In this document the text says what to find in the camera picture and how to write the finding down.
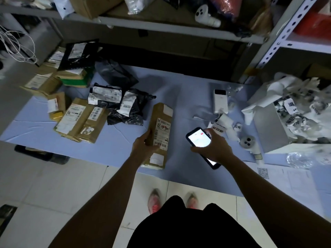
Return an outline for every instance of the white tile floor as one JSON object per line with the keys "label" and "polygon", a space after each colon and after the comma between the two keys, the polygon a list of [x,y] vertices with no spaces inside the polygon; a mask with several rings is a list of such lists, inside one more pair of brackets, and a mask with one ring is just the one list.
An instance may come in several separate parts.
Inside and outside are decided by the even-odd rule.
{"label": "white tile floor", "polygon": [[[14,146],[0,142],[0,206],[17,206],[0,238],[0,248],[46,248],[64,224],[118,170],[118,168],[70,159],[65,165],[18,154]],[[273,248],[266,231],[244,198],[136,174],[130,200],[113,247],[126,247],[138,224],[149,215],[147,199],[158,189],[161,201],[178,195],[186,202],[189,193],[199,208],[216,203],[263,248]]]}

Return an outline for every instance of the metal shelf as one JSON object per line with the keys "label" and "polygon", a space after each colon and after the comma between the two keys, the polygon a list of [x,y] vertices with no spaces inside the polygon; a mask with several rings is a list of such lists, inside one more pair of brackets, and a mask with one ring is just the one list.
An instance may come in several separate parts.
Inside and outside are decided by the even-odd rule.
{"label": "metal shelf", "polygon": [[[0,13],[12,13],[61,19],[57,11],[23,8],[8,5],[0,5]],[[180,8],[177,11],[163,0],[156,0],[149,6],[149,9],[143,11],[141,14],[134,16],[129,16],[127,14],[125,3],[122,3],[118,7],[108,12],[107,16],[99,16],[98,18],[90,20],[81,15],[73,13],[66,17],[65,20],[178,33],[230,41],[241,41],[243,43],[263,44],[265,41],[265,38],[261,36],[252,35],[248,38],[240,38],[236,37],[231,32],[213,29],[198,24],[194,20],[194,15],[191,14],[186,8]]]}
{"label": "metal shelf", "polygon": [[285,41],[281,42],[280,46],[290,49],[301,49],[331,54],[331,41],[314,37],[301,36],[293,32]]}

